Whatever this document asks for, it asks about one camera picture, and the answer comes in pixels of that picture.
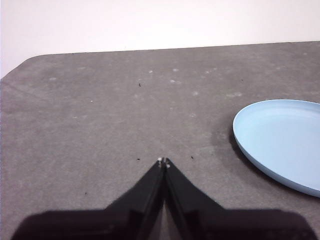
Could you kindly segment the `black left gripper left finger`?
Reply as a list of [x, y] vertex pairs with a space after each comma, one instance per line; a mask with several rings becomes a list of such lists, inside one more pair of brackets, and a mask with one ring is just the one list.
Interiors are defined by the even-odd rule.
[[14, 240], [147, 240], [163, 205], [162, 159], [104, 209], [50, 210], [26, 217]]

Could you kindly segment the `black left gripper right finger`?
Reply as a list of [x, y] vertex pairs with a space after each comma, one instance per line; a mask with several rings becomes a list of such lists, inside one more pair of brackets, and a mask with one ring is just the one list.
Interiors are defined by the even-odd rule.
[[301, 215], [280, 209], [226, 209], [164, 159], [167, 208], [183, 240], [315, 240]]

